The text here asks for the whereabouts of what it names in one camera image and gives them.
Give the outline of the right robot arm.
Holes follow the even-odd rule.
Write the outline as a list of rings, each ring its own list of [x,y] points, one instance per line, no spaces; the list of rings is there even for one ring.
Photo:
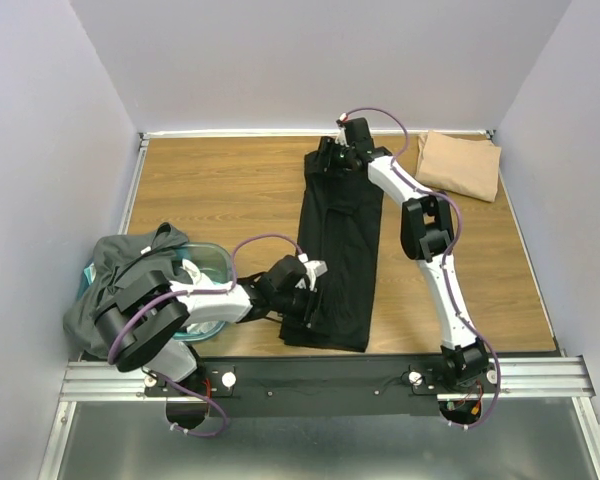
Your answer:
[[[485,341],[475,328],[456,275],[454,248],[462,230],[449,196],[419,183],[397,156],[375,145],[368,122],[349,113],[337,120],[339,133],[324,137],[319,168],[326,173],[362,172],[401,207],[400,243],[415,261],[434,302],[442,333],[440,379],[460,392],[489,368]]]

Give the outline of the black t shirt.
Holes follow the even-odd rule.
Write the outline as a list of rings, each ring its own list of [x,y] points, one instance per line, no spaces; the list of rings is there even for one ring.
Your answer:
[[[370,337],[383,191],[362,172],[319,171],[317,149],[304,157],[297,243],[310,259],[325,261],[328,271],[317,281],[322,295],[314,322],[302,329],[282,325],[279,337],[290,346],[363,352]]]

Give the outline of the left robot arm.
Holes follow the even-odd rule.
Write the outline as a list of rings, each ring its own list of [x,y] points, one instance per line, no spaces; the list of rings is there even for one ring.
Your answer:
[[[167,377],[181,395],[200,387],[202,372],[194,350],[176,333],[194,324],[239,324],[272,313],[303,321],[317,295],[318,279],[328,271],[323,260],[287,255],[264,273],[219,284],[191,261],[183,265],[189,283],[150,271],[110,299],[94,320],[109,364],[122,373],[144,368]]]

